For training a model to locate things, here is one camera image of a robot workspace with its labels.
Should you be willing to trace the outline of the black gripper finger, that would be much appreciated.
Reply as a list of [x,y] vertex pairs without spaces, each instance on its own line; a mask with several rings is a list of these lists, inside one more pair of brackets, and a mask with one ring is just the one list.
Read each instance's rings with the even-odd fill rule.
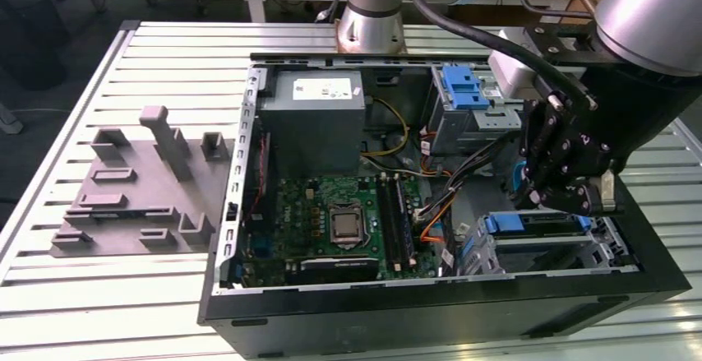
[[618,112],[610,109],[571,113],[544,108],[544,166],[540,168],[540,205],[583,216],[615,215],[615,172],[620,135]]
[[534,209],[540,200],[546,176],[551,172],[551,145],[560,126],[560,115],[543,100],[532,100],[524,106],[526,121],[522,127],[519,154],[526,160],[524,178],[512,192],[511,201],[519,210]]

